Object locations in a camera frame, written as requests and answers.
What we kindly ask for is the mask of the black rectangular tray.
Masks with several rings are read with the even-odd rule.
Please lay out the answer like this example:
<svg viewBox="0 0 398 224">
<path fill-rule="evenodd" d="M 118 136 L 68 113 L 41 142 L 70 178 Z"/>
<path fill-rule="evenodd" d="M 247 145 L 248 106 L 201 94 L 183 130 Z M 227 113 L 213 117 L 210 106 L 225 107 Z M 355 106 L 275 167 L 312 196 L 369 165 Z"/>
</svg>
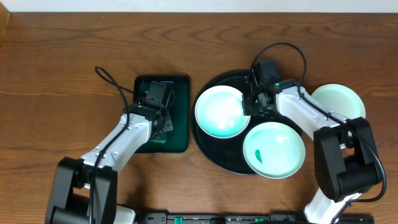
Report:
<svg viewBox="0 0 398 224">
<path fill-rule="evenodd" d="M 190 79 L 186 75 L 140 75 L 134 80 L 133 99 L 145 95 L 152 81 L 164 83 L 172 91 L 170 115 L 174 130 L 166 133 L 167 141 L 164 144 L 150 140 L 137 152 L 158 154 L 185 152 L 189 140 Z"/>
</svg>

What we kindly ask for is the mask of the green scrubbing sponge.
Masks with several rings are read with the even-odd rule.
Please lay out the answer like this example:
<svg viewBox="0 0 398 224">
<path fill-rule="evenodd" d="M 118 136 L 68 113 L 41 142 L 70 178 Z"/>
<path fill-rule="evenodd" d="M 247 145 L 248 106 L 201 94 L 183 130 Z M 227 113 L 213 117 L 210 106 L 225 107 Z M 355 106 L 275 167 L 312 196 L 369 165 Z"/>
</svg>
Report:
<svg viewBox="0 0 398 224">
<path fill-rule="evenodd" d="M 167 134 L 158 134 L 154 139 L 151 140 L 154 143 L 164 144 L 167 141 Z"/>
</svg>

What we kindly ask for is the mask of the green plate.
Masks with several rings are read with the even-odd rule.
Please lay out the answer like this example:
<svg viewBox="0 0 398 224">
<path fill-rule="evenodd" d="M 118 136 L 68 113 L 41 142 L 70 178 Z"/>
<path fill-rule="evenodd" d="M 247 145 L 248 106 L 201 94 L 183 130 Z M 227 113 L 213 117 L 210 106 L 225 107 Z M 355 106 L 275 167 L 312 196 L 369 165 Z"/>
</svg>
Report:
<svg viewBox="0 0 398 224">
<path fill-rule="evenodd" d="M 349 119 L 366 117 L 366 110 L 361 98 L 352 89 L 344 85 L 323 85 L 312 93 L 312 98 L 328 109 Z"/>
<path fill-rule="evenodd" d="M 255 173 L 270 179 L 283 179 L 301 168 L 305 160 L 305 145 L 290 126 L 266 122 L 247 133 L 243 156 Z"/>
</svg>

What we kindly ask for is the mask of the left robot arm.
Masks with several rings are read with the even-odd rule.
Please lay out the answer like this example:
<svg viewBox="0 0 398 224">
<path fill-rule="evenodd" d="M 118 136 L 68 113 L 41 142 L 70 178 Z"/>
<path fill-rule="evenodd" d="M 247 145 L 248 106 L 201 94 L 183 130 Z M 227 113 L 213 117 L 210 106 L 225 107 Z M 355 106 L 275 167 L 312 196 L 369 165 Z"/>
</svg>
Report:
<svg viewBox="0 0 398 224">
<path fill-rule="evenodd" d="M 146 142 L 172 130 L 169 108 L 134 103 L 90 152 L 57 165 L 46 223 L 134 223 L 136 212 L 117 203 L 118 175 Z"/>
</svg>

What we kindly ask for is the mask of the white plate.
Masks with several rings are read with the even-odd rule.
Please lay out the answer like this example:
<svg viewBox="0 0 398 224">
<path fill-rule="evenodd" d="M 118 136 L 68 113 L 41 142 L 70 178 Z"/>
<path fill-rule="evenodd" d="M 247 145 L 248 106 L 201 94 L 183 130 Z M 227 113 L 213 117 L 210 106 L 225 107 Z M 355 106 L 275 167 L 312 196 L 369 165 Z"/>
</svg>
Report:
<svg viewBox="0 0 398 224">
<path fill-rule="evenodd" d="M 195 103 L 197 125 L 207 135 L 228 139 L 242 133 L 251 117 L 243 112 L 243 94 L 227 86 L 213 86 L 201 93 Z"/>
</svg>

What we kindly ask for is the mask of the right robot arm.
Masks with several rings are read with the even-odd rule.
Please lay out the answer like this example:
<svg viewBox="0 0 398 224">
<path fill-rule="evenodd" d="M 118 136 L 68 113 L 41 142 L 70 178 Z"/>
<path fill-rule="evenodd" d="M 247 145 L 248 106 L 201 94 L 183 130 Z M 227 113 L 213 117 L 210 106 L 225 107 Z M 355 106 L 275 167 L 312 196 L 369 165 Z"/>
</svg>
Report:
<svg viewBox="0 0 398 224">
<path fill-rule="evenodd" d="M 310 223 L 336 223 L 352 203 L 369 203 L 386 192 L 386 172 L 363 117 L 350 119 L 314 100 L 299 83 L 266 80 L 243 95 L 245 115 L 269 108 L 295 123 L 313 140 L 318 190 L 304 208 Z M 266 122 L 253 127 L 243 143 L 249 167 L 272 179 L 288 177 L 303 164 L 303 142 L 289 126 Z"/>
</svg>

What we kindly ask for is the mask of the green plate bottom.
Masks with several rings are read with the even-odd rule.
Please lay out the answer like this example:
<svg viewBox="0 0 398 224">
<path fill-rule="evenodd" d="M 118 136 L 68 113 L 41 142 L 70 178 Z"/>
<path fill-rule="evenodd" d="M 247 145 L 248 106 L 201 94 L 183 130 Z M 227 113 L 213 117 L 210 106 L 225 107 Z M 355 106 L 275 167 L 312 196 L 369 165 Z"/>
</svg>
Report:
<svg viewBox="0 0 398 224">
<path fill-rule="evenodd" d="M 290 126 L 266 122 L 247 133 L 243 156 L 255 173 L 270 179 L 283 179 L 301 168 L 305 160 L 305 145 Z"/>
</svg>

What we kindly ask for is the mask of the black round tray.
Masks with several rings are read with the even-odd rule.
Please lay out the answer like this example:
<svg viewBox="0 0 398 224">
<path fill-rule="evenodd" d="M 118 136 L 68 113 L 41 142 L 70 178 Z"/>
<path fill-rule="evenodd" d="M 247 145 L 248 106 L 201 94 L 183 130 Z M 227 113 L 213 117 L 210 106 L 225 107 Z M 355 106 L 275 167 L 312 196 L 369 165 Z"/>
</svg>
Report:
<svg viewBox="0 0 398 224">
<path fill-rule="evenodd" d="M 201 95 L 205 90 L 218 85 L 228 85 L 238 89 L 242 93 L 249 93 L 250 87 L 246 85 L 246 77 L 249 75 L 248 70 L 232 70 L 222 73 L 210 80 L 199 91 Z M 192 112 L 190 118 L 191 129 L 195 142 L 201 152 L 218 167 L 235 174 L 254 175 L 256 172 L 252 170 L 243 155 L 243 142 L 247 133 L 255 126 L 265 122 L 278 122 L 286 124 L 294 129 L 299 135 L 302 130 L 294 124 L 290 119 L 269 110 L 262 116 L 251 117 L 245 130 L 232 138 L 219 139 L 214 138 L 205 133 L 198 125 L 195 119 L 195 113 Z"/>
</svg>

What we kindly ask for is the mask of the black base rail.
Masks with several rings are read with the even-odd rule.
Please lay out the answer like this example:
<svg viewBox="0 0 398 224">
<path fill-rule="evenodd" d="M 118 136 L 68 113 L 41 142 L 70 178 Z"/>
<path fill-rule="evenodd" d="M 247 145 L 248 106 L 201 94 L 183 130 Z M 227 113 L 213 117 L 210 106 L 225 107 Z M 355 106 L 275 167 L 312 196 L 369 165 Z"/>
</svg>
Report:
<svg viewBox="0 0 398 224">
<path fill-rule="evenodd" d="M 276 212 L 267 214 L 211 213 L 138 213 L 133 224 L 262 224 L 313 223 L 303 213 Z"/>
</svg>

